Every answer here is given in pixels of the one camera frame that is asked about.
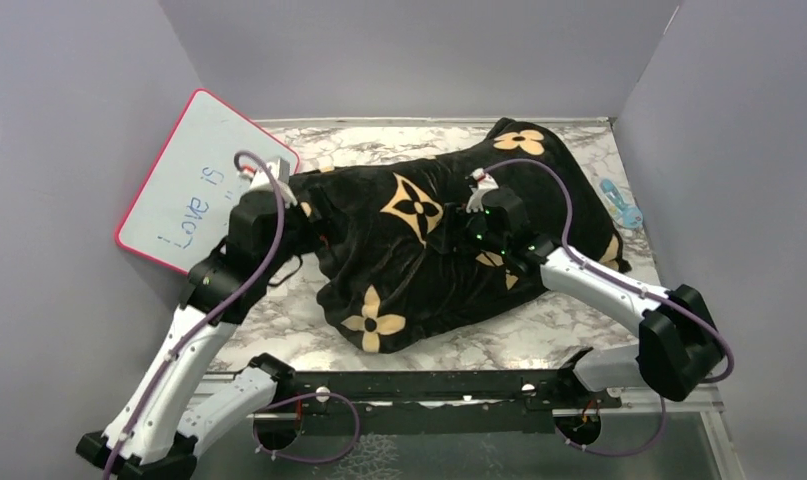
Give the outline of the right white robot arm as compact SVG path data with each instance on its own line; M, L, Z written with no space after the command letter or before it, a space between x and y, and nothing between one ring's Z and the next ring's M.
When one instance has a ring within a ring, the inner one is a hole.
M428 243L443 254L494 253L513 275L536 278L545 289L583 302L636 338L632 345L591 349L564 366L555 384L568 406L583 405L595 392L631 387L680 402L714 382L719 364L733 363L697 290L666 289L602 266L566 240L535 229L508 188L479 189L467 204L447 205Z

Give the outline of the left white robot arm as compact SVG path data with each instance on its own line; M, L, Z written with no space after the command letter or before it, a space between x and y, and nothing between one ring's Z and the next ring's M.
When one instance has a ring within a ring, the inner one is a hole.
M135 392L108 426L81 437L77 456L106 479L189 479L202 453L252 407L288 406L292 382L259 367L199 412L188 403L271 277L318 243L289 187L278 182L244 193L227 234L189 270L168 333Z

